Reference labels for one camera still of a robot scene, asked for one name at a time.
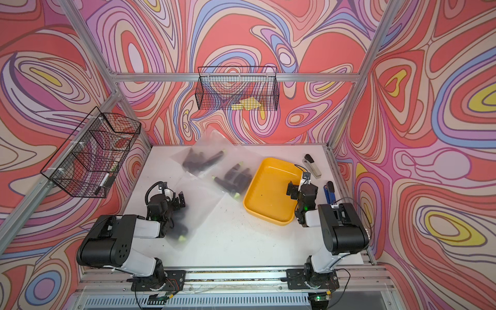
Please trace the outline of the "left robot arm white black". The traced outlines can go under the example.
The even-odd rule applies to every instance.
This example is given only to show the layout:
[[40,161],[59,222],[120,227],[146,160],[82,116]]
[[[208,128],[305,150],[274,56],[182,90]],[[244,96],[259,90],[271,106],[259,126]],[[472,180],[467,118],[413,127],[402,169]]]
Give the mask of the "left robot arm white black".
[[185,208],[182,192],[168,197],[161,193],[145,196],[147,216],[103,215],[91,227],[80,245],[76,260],[80,266],[108,268],[132,276],[134,292],[183,289],[185,271],[166,271],[161,259],[148,257],[133,248],[134,240],[159,240],[181,236],[185,228],[175,223],[173,214]]

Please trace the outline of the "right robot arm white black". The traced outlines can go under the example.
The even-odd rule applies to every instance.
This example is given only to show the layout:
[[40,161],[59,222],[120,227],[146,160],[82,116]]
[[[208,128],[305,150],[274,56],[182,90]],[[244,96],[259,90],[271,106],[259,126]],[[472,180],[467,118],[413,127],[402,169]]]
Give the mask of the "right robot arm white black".
[[325,204],[315,203],[318,187],[312,183],[288,184],[287,195],[297,201],[294,214],[302,227],[321,229],[323,245],[310,255],[302,269],[287,269],[283,282],[290,290],[339,288],[335,268],[344,258],[369,245],[369,235],[353,204],[338,202],[333,182],[324,186]]

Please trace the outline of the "clear zip-top plastic bag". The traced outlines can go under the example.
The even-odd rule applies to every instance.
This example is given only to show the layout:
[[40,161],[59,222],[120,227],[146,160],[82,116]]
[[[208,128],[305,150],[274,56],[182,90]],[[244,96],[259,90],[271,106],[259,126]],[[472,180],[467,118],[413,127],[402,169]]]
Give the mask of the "clear zip-top plastic bag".
[[199,170],[195,174],[193,174],[194,176],[201,176],[202,174],[211,170],[213,167],[218,166],[220,163],[226,160],[229,155],[232,155],[232,153],[236,151],[236,146],[233,145],[220,131],[210,131],[209,133],[202,136],[193,146],[187,147],[183,151],[180,151],[171,157],[171,159],[179,164],[185,172],[187,171],[182,167],[182,162],[185,160],[190,149],[193,149],[195,152],[204,153],[203,163],[210,157],[215,155],[217,152],[225,152],[224,157],[217,164],[214,164],[213,166],[206,169],[204,169],[201,165]]

